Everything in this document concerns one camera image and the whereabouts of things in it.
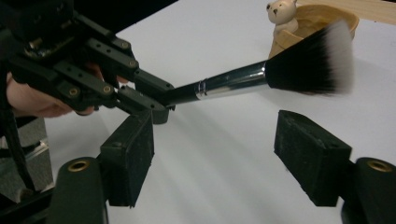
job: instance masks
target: toy figure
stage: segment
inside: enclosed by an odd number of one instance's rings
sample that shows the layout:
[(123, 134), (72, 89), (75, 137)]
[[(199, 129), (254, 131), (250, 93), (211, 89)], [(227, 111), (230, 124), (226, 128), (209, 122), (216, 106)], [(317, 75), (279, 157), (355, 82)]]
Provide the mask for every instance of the toy figure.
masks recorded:
[(293, 33), (298, 29), (298, 22), (294, 18), (296, 3), (297, 0), (277, 0), (267, 5), (268, 19), (276, 25), (274, 36), (282, 30)]

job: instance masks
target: black brush handle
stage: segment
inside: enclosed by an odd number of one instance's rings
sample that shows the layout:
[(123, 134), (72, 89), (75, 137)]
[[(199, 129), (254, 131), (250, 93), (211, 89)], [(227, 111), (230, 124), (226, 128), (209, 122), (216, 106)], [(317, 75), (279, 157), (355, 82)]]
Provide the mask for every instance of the black brush handle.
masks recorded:
[(266, 85), (264, 66), (266, 61), (253, 63), (232, 71), (206, 78), (154, 97), (166, 106), (189, 103), (209, 98), (219, 98), (256, 91)]

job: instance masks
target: bolt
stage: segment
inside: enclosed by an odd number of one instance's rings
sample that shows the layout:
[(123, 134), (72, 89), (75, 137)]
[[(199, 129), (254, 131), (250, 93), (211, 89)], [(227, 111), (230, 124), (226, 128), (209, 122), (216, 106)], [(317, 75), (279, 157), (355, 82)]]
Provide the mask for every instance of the bolt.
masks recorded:
[(367, 164), (379, 172), (388, 173), (392, 171), (392, 168), (382, 161), (367, 161)]
[(129, 65), (130, 65), (131, 67), (135, 67), (135, 66), (136, 66), (136, 62), (135, 62), (135, 61), (130, 61), (130, 62), (129, 62)]
[(109, 92), (111, 92), (111, 88), (109, 86), (105, 86), (105, 87), (103, 87), (103, 92), (109, 93)]
[(123, 49), (129, 48), (129, 44), (127, 42), (122, 42), (121, 46)]
[(75, 161), (69, 165), (68, 170), (70, 172), (80, 172), (87, 169), (90, 166), (89, 161)]
[(29, 42), (29, 46), (31, 49), (38, 49), (39, 46), (43, 43), (43, 39), (37, 38), (31, 42)]
[(77, 94), (78, 94), (78, 89), (76, 89), (76, 88), (70, 89), (69, 94), (70, 94), (71, 96), (77, 95)]

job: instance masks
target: white table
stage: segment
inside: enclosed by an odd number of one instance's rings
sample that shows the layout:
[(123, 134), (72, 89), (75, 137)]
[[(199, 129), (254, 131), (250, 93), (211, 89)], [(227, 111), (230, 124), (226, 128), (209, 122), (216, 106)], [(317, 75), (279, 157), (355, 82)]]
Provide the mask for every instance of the white table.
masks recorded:
[[(119, 33), (141, 68), (174, 86), (266, 59), (274, 25), (259, 0), (180, 0)], [(351, 160), (396, 163), (396, 27), (361, 20), (353, 92), (337, 97), (262, 90), (178, 105), (154, 126), (152, 165), (136, 207), (108, 206), (111, 224), (341, 223), (315, 207), (274, 153), (279, 109), (303, 114), (353, 147)], [(47, 119), (53, 173), (96, 157), (127, 118), (101, 108)]]

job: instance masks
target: black and white bristles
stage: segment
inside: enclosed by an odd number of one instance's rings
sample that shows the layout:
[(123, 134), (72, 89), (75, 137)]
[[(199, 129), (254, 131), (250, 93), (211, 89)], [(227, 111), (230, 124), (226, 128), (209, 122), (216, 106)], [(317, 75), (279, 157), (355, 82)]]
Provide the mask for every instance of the black and white bristles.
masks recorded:
[(269, 59), (268, 85), (308, 94), (349, 92), (354, 74), (351, 42), (345, 21), (328, 25)]

